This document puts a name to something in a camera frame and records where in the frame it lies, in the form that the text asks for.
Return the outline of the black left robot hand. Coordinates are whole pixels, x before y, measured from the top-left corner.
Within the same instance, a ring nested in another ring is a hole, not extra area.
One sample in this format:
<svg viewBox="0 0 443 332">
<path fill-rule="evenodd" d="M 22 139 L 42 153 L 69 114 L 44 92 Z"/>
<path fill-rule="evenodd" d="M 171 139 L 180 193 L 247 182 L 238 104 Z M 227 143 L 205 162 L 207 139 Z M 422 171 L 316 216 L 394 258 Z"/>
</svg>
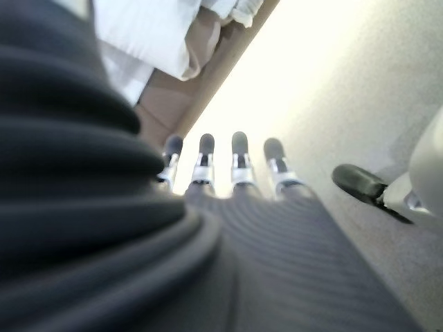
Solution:
<svg viewBox="0 0 443 332">
<path fill-rule="evenodd" d="M 276 198 L 163 189 L 90 1 L 1 2 L 2 331 L 419 331 L 265 144 Z"/>
</svg>

